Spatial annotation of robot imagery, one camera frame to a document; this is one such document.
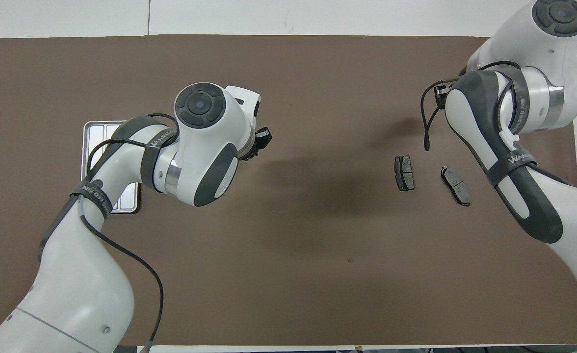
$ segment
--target white floor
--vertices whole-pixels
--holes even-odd
[[[0,0],[0,38],[147,34],[491,36],[502,22],[527,2]],[[574,135],[577,156],[577,119],[574,121]],[[201,351],[217,352],[217,349],[206,347]],[[244,347],[238,350],[247,351]],[[156,347],[152,351],[167,353],[178,350],[161,351]]]

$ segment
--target velcro strap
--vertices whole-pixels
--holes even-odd
[[[487,179],[491,186],[495,188],[510,172],[528,163],[537,165],[537,160],[535,160],[527,150],[518,148],[500,157],[498,161],[487,170]]]
[[[160,149],[162,146],[169,141],[173,136],[175,136],[176,131],[173,129],[164,129],[158,132],[145,147],[145,152],[142,155],[142,161],[140,162],[140,178],[142,183],[149,186],[153,186],[154,190],[160,192],[154,184],[154,169],[156,169],[156,162],[158,161],[158,155],[160,154]]]
[[[99,182],[91,183],[90,181],[82,180],[71,195],[82,195],[92,201],[96,205],[101,213],[103,214],[103,219],[107,219],[109,214],[112,212],[112,203],[109,198],[101,189],[102,184]]]

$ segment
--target brown mat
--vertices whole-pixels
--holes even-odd
[[[170,112],[181,88],[210,81],[262,95],[271,145],[218,202],[192,208],[143,188],[140,213],[104,227],[161,274],[156,344],[577,343],[576,281],[511,218],[443,114],[423,151],[421,92],[483,41],[0,40],[0,322],[30,287],[40,238],[79,180],[84,123]],[[577,183],[571,127],[524,146]],[[403,154],[415,191],[394,182]],[[441,182],[445,164],[464,177],[471,207]],[[156,284],[113,255],[136,295],[122,344],[143,344]]]

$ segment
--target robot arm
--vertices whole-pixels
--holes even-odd
[[[33,286],[0,326],[0,352],[113,351],[131,321],[133,292],[89,226],[100,232],[110,200],[130,183],[192,206],[221,197],[239,159],[271,139],[266,128],[255,132],[259,103],[249,90],[197,83],[176,98],[179,133],[150,116],[121,125],[113,138],[138,143],[111,143],[73,190],[46,237]]]
[[[538,168],[517,135],[563,127],[577,114],[577,2],[523,7],[467,70],[447,94],[448,124],[522,228],[577,279],[577,188]]]

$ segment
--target round center button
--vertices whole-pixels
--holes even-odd
[[[559,23],[570,23],[576,17],[576,10],[564,2],[554,3],[549,12],[552,19]]]
[[[193,94],[188,98],[188,110],[192,114],[206,114],[210,108],[212,108],[212,100],[203,93]]]

